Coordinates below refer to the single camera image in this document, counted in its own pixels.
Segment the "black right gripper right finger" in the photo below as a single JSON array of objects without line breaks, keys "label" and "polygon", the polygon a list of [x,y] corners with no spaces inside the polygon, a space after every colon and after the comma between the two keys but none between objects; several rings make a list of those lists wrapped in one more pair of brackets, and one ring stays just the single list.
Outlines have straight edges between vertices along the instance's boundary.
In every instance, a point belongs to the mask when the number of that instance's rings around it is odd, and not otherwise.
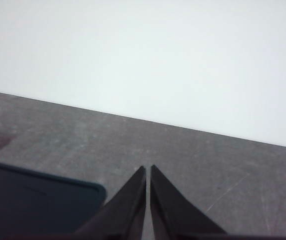
[{"label": "black right gripper right finger", "polygon": [[233,237],[191,204],[153,165],[150,208],[157,240],[231,240]]}]

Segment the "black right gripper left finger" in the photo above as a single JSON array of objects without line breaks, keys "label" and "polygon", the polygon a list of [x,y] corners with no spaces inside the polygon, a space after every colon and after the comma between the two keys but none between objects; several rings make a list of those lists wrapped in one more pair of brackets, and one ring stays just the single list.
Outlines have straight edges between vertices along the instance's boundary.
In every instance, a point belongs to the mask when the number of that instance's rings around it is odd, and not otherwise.
[{"label": "black right gripper left finger", "polygon": [[146,169],[141,166],[88,222],[68,240],[139,240],[146,209]]}]

